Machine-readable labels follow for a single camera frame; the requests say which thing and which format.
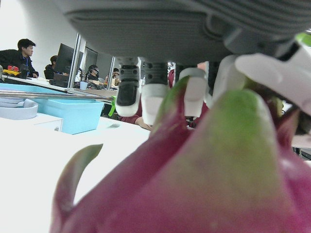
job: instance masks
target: computer monitor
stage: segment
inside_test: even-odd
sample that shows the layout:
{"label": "computer monitor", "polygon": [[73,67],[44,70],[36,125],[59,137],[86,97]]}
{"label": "computer monitor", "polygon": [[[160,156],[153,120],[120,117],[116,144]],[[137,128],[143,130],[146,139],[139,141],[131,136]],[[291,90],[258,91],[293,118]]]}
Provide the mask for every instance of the computer monitor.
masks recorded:
{"label": "computer monitor", "polygon": [[[60,44],[54,70],[69,74],[71,62],[73,58],[73,52],[74,52],[74,49],[72,47],[69,47],[64,44]],[[83,52],[80,51],[79,56],[78,56],[78,65],[76,68],[75,75],[78,74],[82,57],[83,57]]]}

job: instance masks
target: blue plastic bin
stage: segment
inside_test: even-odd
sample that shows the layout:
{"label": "blue plastic bin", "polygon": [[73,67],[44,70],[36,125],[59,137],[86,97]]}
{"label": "blue plastic bin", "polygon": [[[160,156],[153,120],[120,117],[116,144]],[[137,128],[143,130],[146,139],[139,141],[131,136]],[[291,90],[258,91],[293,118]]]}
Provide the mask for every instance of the blue plastic bin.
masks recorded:
{"label": "blue plastic bin", "polygon": [[62,118],[62,132],[75,134],[96,129],[103,106],[95,100],[49,100],[44,113]]}
{"label": "blue plastic bin", "polygon": [[[59,93],[40,86],[0,83],[0,90],[17,90],[40,93]],[[97,128],[104,106],[103,102],[95,100],[47,100],[33,99],[38,103],[38,112],[63,119],[62,132],[75,134]]]}

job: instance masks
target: metal rod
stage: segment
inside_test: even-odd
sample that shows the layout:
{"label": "metal rod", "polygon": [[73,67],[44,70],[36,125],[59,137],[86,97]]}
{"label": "metal rod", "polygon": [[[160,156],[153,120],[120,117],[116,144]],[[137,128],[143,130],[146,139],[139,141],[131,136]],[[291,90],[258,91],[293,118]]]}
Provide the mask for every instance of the metal rod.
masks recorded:
{"label": "metal rod", "polygon": [[86,100],[113,100],[113,97],[105,96],[87,96],[87,95],[74,95],[74,94],[57,94],[57,93],[41,93],[41,92],[28,92],[28,91],[11,91],[0,90],[0,97],[23,97],[30,99],[86,99]]}

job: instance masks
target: yellow object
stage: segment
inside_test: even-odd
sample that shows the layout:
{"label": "yellow object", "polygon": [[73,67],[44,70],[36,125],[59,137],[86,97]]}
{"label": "yellow object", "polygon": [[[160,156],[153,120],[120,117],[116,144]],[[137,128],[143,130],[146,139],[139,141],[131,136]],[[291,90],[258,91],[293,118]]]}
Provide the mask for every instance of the yellow object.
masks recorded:
{"label": "yellow object", "polygon": [[8,70],[8,69],[4,69],[3,72],[8,73],[8,74],[14,74],[15,76],[20,74],[20,72],[18,71],[13,71],[13,70]]}
{"label": "yellow object", "polygon": [[95,83],[96,85],[99,85],[99,81],[96,80],[89,80],[90,83]]}

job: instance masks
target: person's hand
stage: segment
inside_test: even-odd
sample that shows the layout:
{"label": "person's hand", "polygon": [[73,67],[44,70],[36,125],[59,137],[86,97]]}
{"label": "person's hand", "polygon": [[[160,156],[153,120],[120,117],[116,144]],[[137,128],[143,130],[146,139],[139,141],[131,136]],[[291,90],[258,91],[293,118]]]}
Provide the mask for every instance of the person's hand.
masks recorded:
{"label": "person's hand", "polygon": [[147,125],[144,120],[142,119],[142,117],[138,117],[135,121],[135,124],[136,125],[139,125],[140,127],[144,128],[144,129],[147,129],[147,130],[151,130],[151,126],[150,125]]}

